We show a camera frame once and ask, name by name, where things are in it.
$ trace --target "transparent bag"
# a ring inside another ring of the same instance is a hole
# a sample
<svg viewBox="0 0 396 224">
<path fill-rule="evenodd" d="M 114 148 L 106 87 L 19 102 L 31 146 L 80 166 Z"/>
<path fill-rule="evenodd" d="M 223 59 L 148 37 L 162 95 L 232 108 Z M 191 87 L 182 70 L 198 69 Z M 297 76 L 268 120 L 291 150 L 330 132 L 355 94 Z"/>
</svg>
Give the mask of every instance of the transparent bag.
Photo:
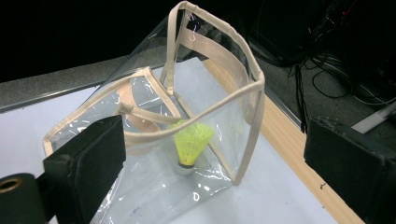
<svg viewBox="0 0 396 224">
<path fill-rule="evenodd" d="M 260 134 L 264 76 L 228 23 L 180 2 L 44 137 L 47 156 L 122 115 L 127 159 L 92 223 L 166 223 L 238 185 Z"/>
</svg>

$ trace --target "bag handle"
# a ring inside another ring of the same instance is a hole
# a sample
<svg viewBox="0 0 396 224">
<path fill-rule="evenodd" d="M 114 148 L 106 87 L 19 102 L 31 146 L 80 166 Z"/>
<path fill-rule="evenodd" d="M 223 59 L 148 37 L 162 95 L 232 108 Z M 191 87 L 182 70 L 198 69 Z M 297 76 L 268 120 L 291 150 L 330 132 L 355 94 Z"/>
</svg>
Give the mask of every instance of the bag handle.
<svg viewBox="0 0 396 224">
<path fill-rule="evenodd" d="M 256 80 L 264 80 L 264 76 L 262 73 L 262 70 L 260 69 L 259 65 L 254 59 L 253 53 L 250 50 L 250 47 L 248 44 L 245 42 L 244 38 L 238 34 L 235 29 L 227 22 L 220 20 L 219 18 L 215 17 L 214 15 L 206 12 L 205 10 L 199 8 L 196 5 L 191 4 L 188 1 L 182 1 L 179 4 L 177 4 L 169 13 L 168 16 L 168 37 L 167 37 L 167 52 L 166 52 L 166 63 L 164 65 L 163 72 L 161 74 L 160 82 L 163 84 L 164 80 L 166 78 L 167 81 L 167 91 L 169 94 L 173 94 L 174 92 L 174 72 L 175 72 L 175 57 L 176 57 L 176 52 L 177 52 L 177 47 L 180 43 L 180 39 L 176 39 L 176 30 L 177 30 L 177 12 L 180 9 L 186 9 L 189 12 L 197 15 L 198 17 L 202 18 L 203 20 L 207 21 L 220 31 L 222 31 L 224 34 L 229 36 L 238 46 L 241 48 L 241 50 L 245 53 L 247 56 L 247 61 L 249 63 L 249 68 L 255 77 Z M 184 27 L 180 29 L 180 34 L 183 32 Z M 227 52 L 227 55 L 230 55 L 231 52 L 228 50 L 225 50 Z M 201 52 L 203 53 L 206 57 L 207 54 L 211 54 L 210 50 L 206 48 L 202 48 Z"/>
</svg>

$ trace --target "yellow shuttlecock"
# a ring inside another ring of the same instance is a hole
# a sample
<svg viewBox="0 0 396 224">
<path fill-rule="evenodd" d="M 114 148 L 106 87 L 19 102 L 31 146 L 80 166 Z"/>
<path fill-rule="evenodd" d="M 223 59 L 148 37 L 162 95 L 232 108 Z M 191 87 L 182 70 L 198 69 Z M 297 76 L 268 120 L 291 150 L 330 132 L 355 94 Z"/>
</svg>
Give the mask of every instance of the yellow shuttlecock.
<svg viewBox="0 0 396 224">
<path fill-rule="evenodd" d="M 181 120 L 176 127 L 186 120 Z M 193 123 L 175 134 L 175 142 L 178 154 L 178 164 L 183 168 L 192 168 L 195 160 L 204 150 L 212 138 L 214 131 L 203 123 Z"/>
</svg>

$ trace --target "transparent plastic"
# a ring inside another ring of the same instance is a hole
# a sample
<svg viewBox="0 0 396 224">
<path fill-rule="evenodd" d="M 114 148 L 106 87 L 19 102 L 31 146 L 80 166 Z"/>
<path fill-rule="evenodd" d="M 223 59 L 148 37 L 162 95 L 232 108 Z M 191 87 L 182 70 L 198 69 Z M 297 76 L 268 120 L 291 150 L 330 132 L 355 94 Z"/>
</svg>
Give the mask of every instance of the transparent plastic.
<svg viewBox="0 0 396 224">
<path fill-rule="evenodd" d="M 121 114 L 127 159 L 92 223 L 166 223 L 237 185 L 260 132 L 264 79 L 227 23 L 181 2 L 44 138 L 49 155 Z"/>
</svg>

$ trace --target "shuttlecock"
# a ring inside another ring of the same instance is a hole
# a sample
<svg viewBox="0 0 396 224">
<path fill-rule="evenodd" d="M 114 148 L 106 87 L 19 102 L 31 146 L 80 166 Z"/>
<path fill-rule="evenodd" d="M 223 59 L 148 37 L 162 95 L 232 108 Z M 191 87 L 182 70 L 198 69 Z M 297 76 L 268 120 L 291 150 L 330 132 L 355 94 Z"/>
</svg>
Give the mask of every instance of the shuttlecock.
<svg viewBox="0 0 396 224">
<path fill-rule="evenodd" d="M 176 127 L 186 120 L 174 124 Z M 175 134 L 175 142 L 178 154 L 178 165 L 190 169 L 194 166 L 196 159 L 213 137 L 214 131 L 203 123 L 193 123 L 187 128 Z"/>
</svg>

